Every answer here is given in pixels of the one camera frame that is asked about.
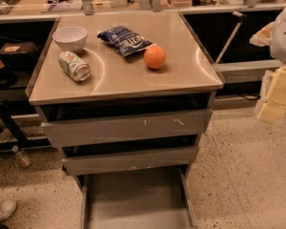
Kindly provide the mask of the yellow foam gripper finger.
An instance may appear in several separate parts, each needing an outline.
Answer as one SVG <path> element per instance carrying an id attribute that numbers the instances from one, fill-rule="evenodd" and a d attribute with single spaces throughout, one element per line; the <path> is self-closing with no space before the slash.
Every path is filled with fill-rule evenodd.
<path id="1" fill-rule="evenodd" d="M 286 114 L 286 65 L 274 72 L 267 70 L 262 78 L 256 118 L 275 123 Z"/>

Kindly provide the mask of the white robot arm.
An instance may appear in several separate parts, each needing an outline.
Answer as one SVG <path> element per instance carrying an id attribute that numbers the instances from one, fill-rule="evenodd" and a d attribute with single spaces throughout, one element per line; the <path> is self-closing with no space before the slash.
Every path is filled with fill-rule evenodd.
<path id="1" fill-rule="evenodd" d="M 250 43 L 269 46 L 271 57 L 282 63 L 274 73 L 266 71 L 263 76 L 255 109 L 257 119 L 274 123 L 286 113 L 286 7 L 274 22 L 254 34 Z"/>

